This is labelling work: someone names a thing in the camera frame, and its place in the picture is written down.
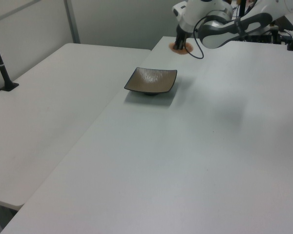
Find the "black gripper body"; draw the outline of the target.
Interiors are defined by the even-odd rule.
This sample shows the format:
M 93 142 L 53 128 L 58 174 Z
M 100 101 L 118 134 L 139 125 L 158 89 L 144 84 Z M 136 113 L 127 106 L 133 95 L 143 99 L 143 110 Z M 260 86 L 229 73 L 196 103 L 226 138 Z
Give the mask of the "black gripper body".
M 188 38 L 188 32 L 184 31 L 179 24 L 176 28 L 176 33 L 176 41 L 186 41 Z

